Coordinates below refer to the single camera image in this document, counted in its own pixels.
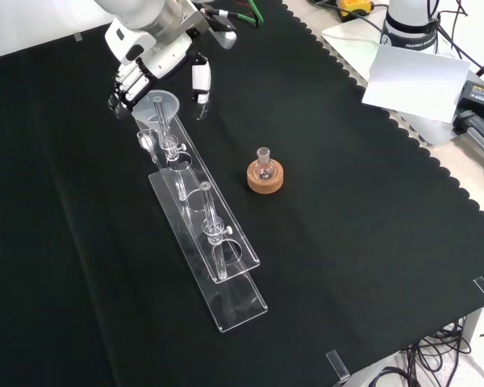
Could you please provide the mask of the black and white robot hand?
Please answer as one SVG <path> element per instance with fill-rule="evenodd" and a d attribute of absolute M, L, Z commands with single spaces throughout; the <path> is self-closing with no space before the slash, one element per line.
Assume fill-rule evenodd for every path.
<path fill-rule="evenodd" d="M 114 19 L 105 38 L 109 49 L 120 62 L 115 74 L 114 92 L 107 103 L 118 119 L 130 115 L 157 83 L 175 74 L 186 62 L 191 63 L 196 118 L 206 116 L 211 96 L 210 62 L 202 53 L 192 49 L 193 37 L 189 32 L 158 48 L 151 34 L 132 31 Z"/>

